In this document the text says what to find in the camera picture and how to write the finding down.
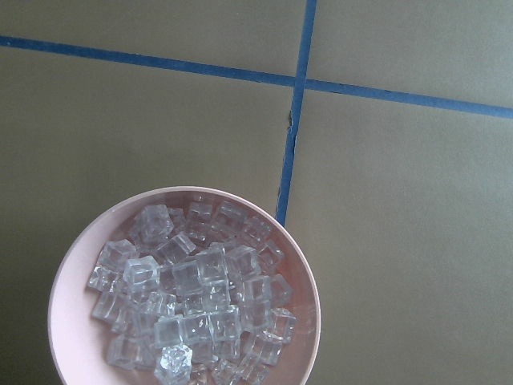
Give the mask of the ice cubes in bowl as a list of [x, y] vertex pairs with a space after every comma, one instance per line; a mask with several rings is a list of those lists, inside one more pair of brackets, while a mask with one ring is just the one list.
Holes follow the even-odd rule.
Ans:
[[229, 201], [149, 205], [99, 252], [88, 286], [106, 361], [160, 384], [261, 384], [293, 336], [292, 289], [266, 221]]

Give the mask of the pink bowl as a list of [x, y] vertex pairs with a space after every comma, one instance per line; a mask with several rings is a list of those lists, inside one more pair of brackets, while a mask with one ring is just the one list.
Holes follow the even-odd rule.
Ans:
[[119, 202], [93, 220], [68, 249], [52, 286], [48, 307], [51, 354], [64, 384], [155, 384], [147, 371], [128, 371], [107, 364], [113, 334], [91, 317], [98, 292], [87, 287], [104, 243], [123, 237], [132, 218], [146, 205], [187, 205], [202, 196], [245, 207], [272, 227], [271, 238], [284, 251], [278, 270], [293, 288], [289, 310], [297, 317], [291, 343], [271, 368], [267, 384], [305, 384], [315, 363], [321, 336], [321, 307], [312, 270], [301, 248], [271, 215], [244, 198], [214, 188], [178, 186], [142, 192]]

